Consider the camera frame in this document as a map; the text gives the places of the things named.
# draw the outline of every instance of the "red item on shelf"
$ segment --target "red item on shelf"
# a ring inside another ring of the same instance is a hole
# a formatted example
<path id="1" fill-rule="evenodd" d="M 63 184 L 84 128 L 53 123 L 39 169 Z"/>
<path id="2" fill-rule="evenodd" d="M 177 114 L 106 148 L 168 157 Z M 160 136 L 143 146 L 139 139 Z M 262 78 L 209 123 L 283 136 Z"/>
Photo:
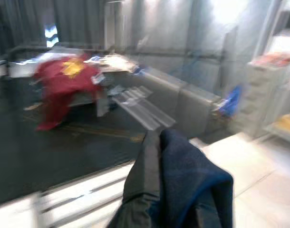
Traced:
<path id="1" fill-rule="evenodd" d="M 75 93 L 89 92 L 96 99 L 96 92 L 102 87 L 93 84 L 91 77 L 100 74 L 100 70 L 84 63 L 85 59 L 86 56 L 64 57 L 39 65 L 34 77 L 40 79 L 44 86 L 45 119 L 37 130 L 56 127 L 68 113 Z"/>

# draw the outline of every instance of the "dark fabric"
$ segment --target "dark fabric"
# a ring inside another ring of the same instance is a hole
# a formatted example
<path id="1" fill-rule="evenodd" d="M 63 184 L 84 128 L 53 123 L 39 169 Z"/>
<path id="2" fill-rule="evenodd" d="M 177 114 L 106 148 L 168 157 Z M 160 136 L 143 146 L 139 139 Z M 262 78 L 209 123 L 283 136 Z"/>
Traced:
<path id="1" fill-rule="evenodd" d="M 99 74 L 99 69 L 84 63 L 82 57 L 64 57 L 42 63 L 35 73 L 44 85 L 45 120 L 38 130 L 50 130 L 57 126 L 69 111 L 73 95 L 78 92 L 89 92 L 93 98 L 99 85 L 91 81 L 92 76 Z"/>
<path id="2" fill-rule="evenodd" d="M 232 187 L 231 175 L 176 131 L 149 133 L 109 227 L 231 228 Z"/>

